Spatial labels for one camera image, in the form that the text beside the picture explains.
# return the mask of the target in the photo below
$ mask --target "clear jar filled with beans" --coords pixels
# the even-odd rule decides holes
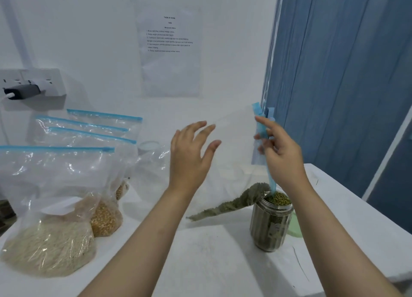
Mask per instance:
[[[250,234],[255,245],[272,252],[283,245],[292,218],[293,206],[281,192],[259,199],[253,206]]]

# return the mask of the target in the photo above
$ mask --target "person's left hand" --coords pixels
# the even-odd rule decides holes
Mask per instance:
[[[209,144],[203,157],[200,150],[215,125],[204,128],[194,137],[196,131],[206,126],[206,121],[192,123],[182,131],[177,130],[171,142],[169,189],[194,195],[206,179],[214,153],[221,144],[215,140]]]

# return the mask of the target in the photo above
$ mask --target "white cable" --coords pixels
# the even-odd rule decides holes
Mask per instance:
[[[2,97],[1,101],[3,101],[6,98],[12,98],[12,97],[15,97],[15,94],[14,93],[8,93],[8,94],[6,94],[5,96]],[[3,132],[3,135],[4,135],[4,139],[6,140],[6,144],[10,145],[10,140],[9,140],[8,135],[7,135],[6,128],[4,127],[3,116],[2,116],[2,113],[1,113],[1,106],[0,106],[0,126],[1,126],[1,130]]]

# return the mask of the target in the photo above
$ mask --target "human hand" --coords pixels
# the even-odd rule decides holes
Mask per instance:
[[[300,146],[276,122],[265,117],[255,118],[257,122],[267,127],[267,134],[274,137],[274,139],[262,139],[262,145],[258,150],[260,154],[265,154],[269,172],[275,182],[288,194],[288,191],[310,185],[303,166]]]
[[[200,156],[200,150],[215,125],[204,128],[196,137],[194,134],[206,124],[206,121],[192,123],[182,131],[177,130],[173,136],[169,189],[193,196],[205,180],[214,153],[221,144],[220,140],[213,141],[207,147],[203,157]]]

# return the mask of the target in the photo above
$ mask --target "green lid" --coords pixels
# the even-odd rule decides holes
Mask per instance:
[[[288,234],[294,237],[303,237],[295,212],[292,212],[292,218],[291,222],[289,223]]]

